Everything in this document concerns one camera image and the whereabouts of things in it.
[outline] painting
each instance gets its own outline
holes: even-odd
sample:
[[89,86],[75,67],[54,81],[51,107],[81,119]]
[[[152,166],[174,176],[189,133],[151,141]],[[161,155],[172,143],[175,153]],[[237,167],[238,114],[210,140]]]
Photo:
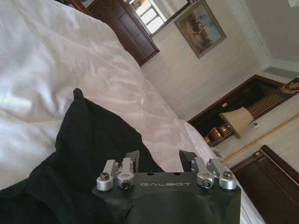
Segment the painting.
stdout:
[[198,58],[223,41],[226,36],[204,0],[191,4],[175,21]]

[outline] black cloth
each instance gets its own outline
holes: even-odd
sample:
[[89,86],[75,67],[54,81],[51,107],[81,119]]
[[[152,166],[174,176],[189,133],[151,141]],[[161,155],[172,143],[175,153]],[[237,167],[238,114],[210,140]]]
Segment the black cloth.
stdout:
[[[162,172],[141,135],[119,116],[74,90],[56,139],[56,152],[29,177],[0,191],[0,223],[112,223],[106,204],[92,200],[96,178],[109,159],[121,163],[127,152],[140,151],[139,172]],[[94,211],[103,211],[95,217]]]

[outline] screw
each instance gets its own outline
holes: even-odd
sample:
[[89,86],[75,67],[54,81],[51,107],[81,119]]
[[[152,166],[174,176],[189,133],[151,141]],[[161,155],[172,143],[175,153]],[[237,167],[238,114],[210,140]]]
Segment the screw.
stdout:
[[232,179],[232,178],[233,178],[233,174],[232,174],[232,172],[230,172],[230,171],[224,171],[224,172],[223,172],[223,176],[224,176],[226,179]]
[[109,173],[107,172],[103,172],[100,174],[100,178],[101,180],[105,181],[105,180],[108,180],[109,179]]
[[131,186],[131,183],[128,180],[124,180],[121,183],[121,189],[123,189],[123,190],[128,190],[130,188],[130,186]]
[[212,187],[212,182],[208,179],[204,179],[202,185],[204,189],[210,189]]

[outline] white duvet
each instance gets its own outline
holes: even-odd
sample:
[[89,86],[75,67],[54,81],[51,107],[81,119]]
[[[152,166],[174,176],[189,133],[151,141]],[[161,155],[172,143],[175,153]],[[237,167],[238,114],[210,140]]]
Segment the white duvet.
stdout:
[[[76,87],[134,127],[165,171],[182,171],[180,149],[215,157],[109,26],[51,0],[1,0],[0,189],[27,178],[55,151]],[[262,220],[245,194],[241,210],[243,223]]]

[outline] framed painting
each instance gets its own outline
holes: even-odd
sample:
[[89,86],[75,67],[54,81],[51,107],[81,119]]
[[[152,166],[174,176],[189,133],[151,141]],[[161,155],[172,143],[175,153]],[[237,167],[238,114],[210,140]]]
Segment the framed painting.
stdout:
[[223,41],[226,36],[204,0],[191,4],[175,21],[198,58]]

